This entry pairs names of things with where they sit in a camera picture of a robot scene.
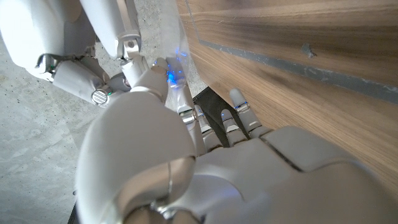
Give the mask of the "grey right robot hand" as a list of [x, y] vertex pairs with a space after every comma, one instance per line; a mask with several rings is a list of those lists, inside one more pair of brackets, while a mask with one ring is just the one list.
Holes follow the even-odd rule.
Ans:
[[149, 68], [134, 1], [1, 0], [1, 35], [16, 65], [99, 106]]

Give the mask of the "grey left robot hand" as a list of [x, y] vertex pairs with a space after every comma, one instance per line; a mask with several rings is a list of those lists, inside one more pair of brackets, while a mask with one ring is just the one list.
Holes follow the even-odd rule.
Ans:
[[124, 92], [92, 122], [76, 172], [80, 223], [396, 223], [397, 201], [353, 155], [305, 129], [264, 127], [238, 89], [224, 147], [177, 60], [127, 62]]

